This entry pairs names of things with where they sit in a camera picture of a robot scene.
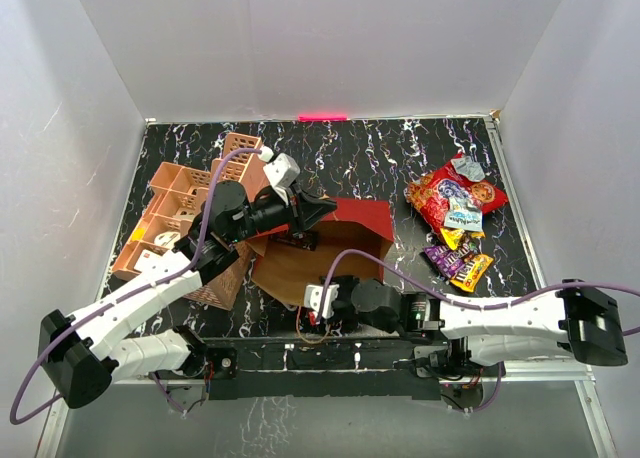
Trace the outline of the purple M&M's packet outside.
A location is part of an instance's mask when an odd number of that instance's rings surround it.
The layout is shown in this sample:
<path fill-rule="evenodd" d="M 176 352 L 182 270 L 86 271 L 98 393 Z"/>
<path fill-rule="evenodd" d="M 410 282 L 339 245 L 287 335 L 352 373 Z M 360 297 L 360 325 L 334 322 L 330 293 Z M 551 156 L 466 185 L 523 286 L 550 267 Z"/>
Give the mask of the purple M&M's packet outside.
<path fill-rule="evenodd" d="M 424 249 L 429 261 L 448 279 L 453 278 L 476 251 L 477 247 L 470 243 L 461 244 L 456 250 L 447 245 L 434 245 Z"/>

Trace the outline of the yellow M&M's packet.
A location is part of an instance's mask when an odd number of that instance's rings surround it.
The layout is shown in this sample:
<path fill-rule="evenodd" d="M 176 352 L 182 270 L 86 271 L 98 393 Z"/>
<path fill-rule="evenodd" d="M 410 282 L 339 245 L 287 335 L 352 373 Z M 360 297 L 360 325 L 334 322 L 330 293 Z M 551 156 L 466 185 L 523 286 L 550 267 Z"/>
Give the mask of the yellow M&M's packet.
<path fill-rule="evenodd" d="M 466 293 L 473 293 L 494 259 L 485 254 L 472 256 L 450 279 L 450 283 Z"/>
<path fill-rule="evenodd" d="M 440 229 L 440 236 L 444 244 L 452 251 L 457 250 L 465 241 L 469 239 L 482 239 L 485 237 L 483 231 L 470 232 L 464 229 L 452 229 L 443 227 Z"/>

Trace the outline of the purple M&M's packet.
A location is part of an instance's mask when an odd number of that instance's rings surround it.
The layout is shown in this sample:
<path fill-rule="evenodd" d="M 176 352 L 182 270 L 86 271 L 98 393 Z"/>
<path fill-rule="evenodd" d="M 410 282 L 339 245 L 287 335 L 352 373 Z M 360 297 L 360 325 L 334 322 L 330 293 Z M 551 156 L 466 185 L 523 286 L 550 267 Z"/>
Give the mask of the purple M&M's packet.
<path fill-rule="evenodd" d="M 286 246 L 315 251 L 318 243 L 318 233 L 315 231 L 280 231 L 269 236 L 269 240 Z"/>

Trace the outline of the red candy bag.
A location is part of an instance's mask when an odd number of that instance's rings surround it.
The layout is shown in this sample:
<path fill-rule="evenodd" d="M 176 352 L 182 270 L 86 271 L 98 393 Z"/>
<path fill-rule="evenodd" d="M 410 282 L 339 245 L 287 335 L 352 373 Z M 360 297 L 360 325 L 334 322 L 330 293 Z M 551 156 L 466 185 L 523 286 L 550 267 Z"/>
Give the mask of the red candy bag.
<path fill-rule="evenodd" d="M 463 155 L 466 154 L 458 153 L 453 158 Z M 439 232 L 444 227 L 445 214 L 449 210 L 449 198 L 452 196 L 472 201 L 483 215 L 492 213 L 508 203 L 506 193 L 486 179 L 471 182 L 457 174 L 451 159 L 436 171 L 410 182 L 405 190 L 407 201 L 434 232 Z"/>

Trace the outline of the light blue snack packet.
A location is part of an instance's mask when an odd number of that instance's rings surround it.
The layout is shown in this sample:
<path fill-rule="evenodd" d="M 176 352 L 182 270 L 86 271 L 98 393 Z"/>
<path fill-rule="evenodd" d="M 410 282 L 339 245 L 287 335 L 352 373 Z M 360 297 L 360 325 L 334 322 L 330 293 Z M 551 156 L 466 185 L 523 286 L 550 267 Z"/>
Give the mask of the light blue snack packet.
<path fill-rule="evenodd" d="M 449 198 L 449 210 L 445 214 L 444 226 L 469 232 L 483 230 L 483 214 L 472 201 L 457 197 Z"/>

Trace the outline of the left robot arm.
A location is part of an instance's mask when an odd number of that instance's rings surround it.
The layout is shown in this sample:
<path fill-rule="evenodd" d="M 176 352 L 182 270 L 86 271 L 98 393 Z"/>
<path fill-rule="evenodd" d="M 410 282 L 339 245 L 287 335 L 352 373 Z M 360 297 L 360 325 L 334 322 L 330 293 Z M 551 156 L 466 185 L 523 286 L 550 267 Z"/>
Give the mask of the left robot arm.
<path fill-rule="evenodd" d="M 285 226 L 308 231 L 337 203 L 298 184 L 267 186 L 250 200 L 242 184 L 222 181 L 209 191 L 186 236 L 127 285 L 68 315 L 55 309 L 40 324 L 37 364 L 71 409 L 99 398 L 134 375 L 177 371 L 186 377 L 206 365 L 206 347 L 190 331 L 131 338 L 143 322 L 221 275 L 239 258 L 236 245 Z"/>

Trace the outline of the red paper bag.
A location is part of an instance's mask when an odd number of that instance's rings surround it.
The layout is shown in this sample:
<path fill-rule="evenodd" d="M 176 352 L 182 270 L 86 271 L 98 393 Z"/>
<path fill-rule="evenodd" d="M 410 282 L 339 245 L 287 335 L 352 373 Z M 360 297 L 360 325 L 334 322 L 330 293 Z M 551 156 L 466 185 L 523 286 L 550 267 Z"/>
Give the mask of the red paper bag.
<path fill-rule="evenodd" d="M 271 297 L 296 309 L 302 321 L 305 288 L 332 277 L 353 275 L 361 280 L 383 278 L 385 259 L 394 244 L 393 221 L 386 201 L 338 198 L 338 208 L 311 231 L 318 233 L 315 251 L 306 251 L 269 240 L 286 225 L 248 240 L 257 253 L 252 281 Z"/>

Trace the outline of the silver grey candy wrapper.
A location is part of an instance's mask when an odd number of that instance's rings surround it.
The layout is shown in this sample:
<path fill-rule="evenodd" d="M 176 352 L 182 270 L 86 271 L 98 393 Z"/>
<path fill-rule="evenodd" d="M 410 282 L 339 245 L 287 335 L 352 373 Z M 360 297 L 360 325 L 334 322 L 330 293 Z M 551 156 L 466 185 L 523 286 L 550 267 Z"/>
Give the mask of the silver grey candy wrapper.
<path fill-rule="evenodd" d="M 481 164 L 474 161 L 470 156 L 463 155 L 458 158 L 452 158 L 451 164 L 457 174 L 471 182 L 481 182 L 485 179 Z"/>

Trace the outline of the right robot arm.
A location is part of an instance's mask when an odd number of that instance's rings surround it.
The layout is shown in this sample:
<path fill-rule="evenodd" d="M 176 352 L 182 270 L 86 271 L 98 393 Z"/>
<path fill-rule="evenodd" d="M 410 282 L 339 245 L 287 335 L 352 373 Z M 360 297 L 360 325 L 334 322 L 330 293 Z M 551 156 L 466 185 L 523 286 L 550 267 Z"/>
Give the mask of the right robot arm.
<path fill-rule="evenodd" d="M 628 356 L 615 289 L 568 279 L 522 297 L 473 298 L 342 276 L 317 291 L 315 306 L 324 319 L 354 319 L 416 345 L 448 343 L 444 361 L 460 375 L 564 356 L 619 367 Z"/>

